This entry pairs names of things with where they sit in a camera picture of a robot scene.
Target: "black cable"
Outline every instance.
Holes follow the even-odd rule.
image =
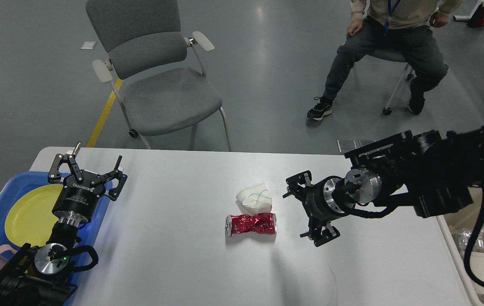
[[[361,209],[351,208],[348,205],[345,205],[343,202],[337,202],[337,205],[345,212],[349,213],[350,215],[355,215],[356,217],[361,217],[365,219],[378,219],[383,218],[390,213],[392,213],[397,207],[386,207],[383,211],[366,211]]]
[[[473,252],[473,248],[477,242],[478,234],[482,230],[482,226],[484,226],[484,184],[479,185],[482,188],[482,205],[481,210],[478,213],[477,221],[475,223],[475,228],[469,238],[469,242],[467,242],[467,247],[465,248],[465,256],[463,257],[463,265],[465,266],[465,271],[469,275],[469,277],[478,285],[484,287],[484,281],[480,280],[471,270],[471,253]]]

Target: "yellow plate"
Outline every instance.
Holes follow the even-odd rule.
[[[51,210],[61,189],[61,184],[41,186],[23,195],[13,204],[4,224],[6,236],[13,244],[19,247],[26,242],[32,246],[46,244],[53,225],[59,221]]]

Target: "gray floor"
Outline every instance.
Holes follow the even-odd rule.
[[[468,14],[468,0],[457,14]],[[110,90],[96,79],[97,40],[83,1],[0,0],[0,190],[28,170],[43,147],[87,143]],[[450,71],[427,93],[419,116],[405,110],[406,85],[393,114],[382,107],[403,64],[364,58],[346,81],[334,113],[308,122],[349,24],[345,0],[179,0],[182,32],[202,31],[216,50],[203,54],[223,97],[234,151],[338,154],[338,139],[380,139],[402,130],[458,132],[484,124],[484,28],[450,22],[435,37]],[[182,64],[198,67],[190,54]],[[162,71],[125,80],[124,85]],[[150,139],[155,149],[190,149],[191,129]],[[127,135],[115,104],[96,147],[143,148]],[[221,116],[199,124],[194,150],[226,151]]]

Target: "yellow floor line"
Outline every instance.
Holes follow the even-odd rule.
[[[121,88],[121,84],[123,84],[123,80],[118,78],[117,82],[115,82],[115,87],[117,87],[117,89],[119,90]],[[115,93],[114,91],[111,91],[110,97],[108,98],[108,101],[106,101],[106,105],[102,110],[102,114],[100,114],[100,118],[98,118],[97,124],[94,126],[93,133],[91,134],[91,137],[89,138],[89,141],[87,142],[86,147],[94,147],[94,145],[97,143],[98,136],[102,131],[102,127],[104,126],[104,122],[106,122],[106,118],[110,113],[111,106],[114,104],[114,101],[115,101]]]

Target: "chair seat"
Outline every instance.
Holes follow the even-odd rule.
[[[144,136],[162,135],[206,119],[221,107],[221,97],[192,68],[176,68],[127,86],[127,114]]]
[[[378,48],[370,52],[369,55],[381,60],[389,60],[390,62],[407,62],[403,54],[393,48]]]

